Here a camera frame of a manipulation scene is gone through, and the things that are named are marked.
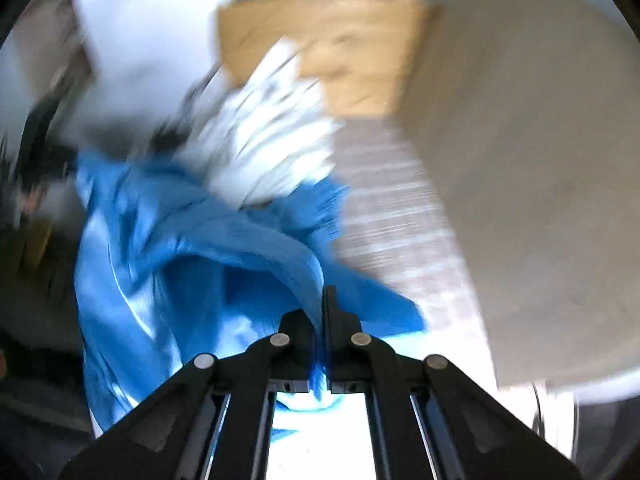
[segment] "wooden panel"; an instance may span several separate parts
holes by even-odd
[[[411,0],[241,0],[218,11],[222,63],[243,84],[280,38],[301,48],[340,116],[392,113],[424,22]]]

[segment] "black cable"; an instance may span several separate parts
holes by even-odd
[[[540,438],[544,439],[545,419],[542,417],[542,409],[540,408],[540,398],[538,397],[538,390],[536,388],[536,385],[534,383],[531,383],[531,386],[533,386],[533,393],[536,396],[536,404],[538,406],[536,415],[533,417],[533,427],[531,429],[535,431]]]

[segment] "metal screw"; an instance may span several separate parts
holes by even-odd
[[[206,368],[211,368],[215,361],[216,358],[211,354],[199,354],[196,355],[196,358],[193,360],[193,364],[196,365],[196,368],[205,370]]]
[[[441,355],[430,355],[427,357],[427,366],[434,370],[444,370],[448,364],[449,361]]]
[[[275,333],[269,338],[269,342],[274,346],[286,346],[290,341],[289,336],[282,332]]]
[[[351,336],[351,342],[356,346],[366,346],[371,343],[371,336],[364,332],[356,332]]]

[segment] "white crumpled fabric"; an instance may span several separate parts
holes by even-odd
[[[246,85],[226,91],[223,69],[192,105],[193,127],[175,159],[233,208],[316,184],[334,165],[332,133],[317,79],[298,79],[295,45],[278,41]]]

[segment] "blue fabric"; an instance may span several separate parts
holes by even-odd
[[[85,383],[103,430],[195,355],[242,352],[285,312],[303,308],[319,331],[325,283],[366,332],[425,330],[413,302],[334,261],[346,188],[331,179],[236,212],[166,160],[82,153],[76,186]]]

